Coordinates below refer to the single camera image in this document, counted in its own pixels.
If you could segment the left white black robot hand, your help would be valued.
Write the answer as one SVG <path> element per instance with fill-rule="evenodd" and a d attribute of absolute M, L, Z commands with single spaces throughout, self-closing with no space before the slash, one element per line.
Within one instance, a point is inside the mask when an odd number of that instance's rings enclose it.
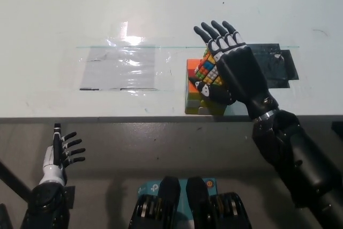
<path fill-rule="evenodd" d="M 62 135 L 60 123 L 54 124 L 53 143 L 47 147 L 43 160 L 43 178 L 39 184 L 43 183 L 59 183 L 65 186 L 67 183 L 67 175 L 65 169 L 76 163 L 85 161 L 85 157 L 78 157 L 78 154 L 84 153 L 85 148 L 70 150 L 71 147 L 82 142 L 81 139 L 75 139 L 68 142 L 76 136 L 76 132 L 72 132 L 65 136 Z"/>

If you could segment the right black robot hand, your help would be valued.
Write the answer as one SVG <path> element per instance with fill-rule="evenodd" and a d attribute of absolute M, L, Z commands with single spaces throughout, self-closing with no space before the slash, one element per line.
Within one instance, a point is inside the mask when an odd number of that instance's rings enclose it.
<path fill-rule="evenodd" d="M 279 111 L 251 48 L 231 24 L 213 20 L 210 25 L 202 22 L 193 30 L 205 42 L 222 81 L 220 86 L 189 77 L 203 98 L 227 106 L 241 102 L 252 120 L 265 120 Z"/>

